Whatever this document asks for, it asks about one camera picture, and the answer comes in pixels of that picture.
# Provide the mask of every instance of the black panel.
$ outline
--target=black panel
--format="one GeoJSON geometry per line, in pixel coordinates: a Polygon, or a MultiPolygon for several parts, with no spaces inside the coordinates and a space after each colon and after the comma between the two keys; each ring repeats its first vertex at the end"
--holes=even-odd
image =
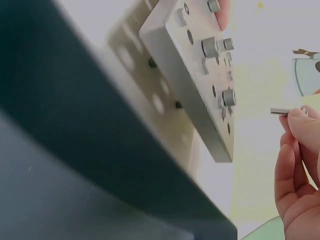
{"type": "Polygon", "coordinates": [[[0,104],[30,136],[104,190],[198,240],[237,239],[50,1],[2,0],[0,29],[0,104]]]}

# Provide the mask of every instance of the metal plate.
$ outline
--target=metal plate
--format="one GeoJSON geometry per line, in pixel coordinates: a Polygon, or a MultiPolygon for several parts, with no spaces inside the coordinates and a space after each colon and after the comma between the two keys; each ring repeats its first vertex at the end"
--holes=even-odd
{"type": "Polygon", "coordinates": [[[216,162],[233,158],[233,107],[219,107],[222,91],[234,89],[229,57],[205,58],[201,41],[222,39],[204,0],[161,0],[139,32],[216,162]]]}
{"type": "Polygon", "coordinates": [[[160,81],[163,77],[159,70],[149,68],[148,60],[151,56],[138,37],[140,27],[156,2],[157,0],[56,0],[55,4],[153,137],[228,216],[231,210],[234,165],[217,164],[213,161],[185,111],[175,108],[177,98],[165,79],[170,91],[169,95],[163,94],[160,81]],[[131,37],[125,34],[124,25],[130,26],[131,37]],[[142,45],[143,54],[135,47],[137,41],[142,45]],[[134,62],[134,70],[126,65],[125,58],[122,59],[123,56],[118,53],[120,47],[126,48],[134,62]],[[157,111],[150,97],[152,93],[162,101],[163,114],[157,111]]]}
{"type": "Polygon", "coordinates": [[[176,96],[159,69],[150,67],[151,56],[138,35],[157,3],[158,0],[140,1],[121,24],[113,28],[107,42],[154,108],[154,112],[147,114],[152,118],[155,131],[186,170],[190,164],[194,126],[185,111],[176,108],[176,96]]]}

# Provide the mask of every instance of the screw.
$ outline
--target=screw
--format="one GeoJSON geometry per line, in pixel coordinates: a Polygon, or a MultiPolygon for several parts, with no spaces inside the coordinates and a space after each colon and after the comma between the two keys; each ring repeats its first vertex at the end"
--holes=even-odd
{"type": "Polygon", "coordinates": [[[155,60],[152,57],[149,58],[148,64],[149,67],[152,69],[156,69],[158,67],[155,60]]]}
{"type": "MultiPolygon", "coordinates": [[[[270,109],[270,114],[275,114],[283,117],[287,117],[291,109],[286,109],[286,108],[271,108],[270,109]]],[[[302,111],[308,116],[308,109],[303,108],[302,111]]]]}

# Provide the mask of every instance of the mounting plate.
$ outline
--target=mounting plate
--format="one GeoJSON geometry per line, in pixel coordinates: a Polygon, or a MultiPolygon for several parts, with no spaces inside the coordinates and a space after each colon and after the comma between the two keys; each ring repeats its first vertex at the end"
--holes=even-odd
{"type": "Polygon", "coordinates": [[[231,162],[235,95],[231,94],[234,99],[231,105],[224,95],[234,90],[232,58],[230,52],[221,50],[217,57],[209,58],[204,54],[203,40],[214,37],[220,49],[224,44],[207,1],[160,0],[139,36],[213,159],[231,162]]]}

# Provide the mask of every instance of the finger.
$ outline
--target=finger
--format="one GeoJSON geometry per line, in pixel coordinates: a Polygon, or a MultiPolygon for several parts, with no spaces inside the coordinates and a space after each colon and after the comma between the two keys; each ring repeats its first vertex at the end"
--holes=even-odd
{"type": "Polygon", "coordinates": [[[290,133],[291,134],[289,123],[288,123],[288,118],[286,116],[280,116],[279,120],[280,120],[280,123],[281,123],[284,131],[286,133],[290,133]]]}
{"type": "Polygon", "coordinates": [[[320,120],[306,116],[300,109],[288,114],[288,124],[294,138],[314,154],[320,150],[320,120]]]}
{"type": "Polygon", "coordinates": [[[286,211],[298,200],[294,186],[295,153],[289,145],[280,149],[274,171],[276,208],[283,219],[286,211]]]}
{"type": "Polygon", "coordinates": [[[220,29],[223,31],[228,26],[230,0],[218,0],[221,10],[215,13],[220,29]]]}
{"type": "Polygon", "coordinates": [[[293,185],[294,190],[297,192],[305,185],[309,184],[309,180],[301,159],[300,148],[297,140],[292,136],[291,133],[285,133],[282,135],[280,140],[280,145],[289,145],[294,152],[294,175],[293,175],[293,185]]]}
{"type": "Polygon", "coordinates": [[[293,109],[288,115],[288,123],[293,136],[300,143],[301,158],[314,183],[319,187],[317,161],[320,149],[320,120],[318,113],[308,107],[309,115],[306,117],[303,111],[293,109]]]}
{"type": "Polygon", "coordinates": [[[303,106],[301,107],[301,109],[303,109],[303,108],[306,108],[306,109],[308,110],[308,116],[309,116],[310,118],[320,120],[320,114],[317,113],[317,111],[316,111],[314,108],[312,108],[312,107],[310,107],[310,106],[308,106],[308,105],[303,105],[303,106]]]}
{"type": "Polygon", "coordinates": [[[310,183],[307,183],[296,190],[296,195],[298,196],[298,198],[301,198],[304,195],[312,195],[316,191],[317,190],[310,183]]]}

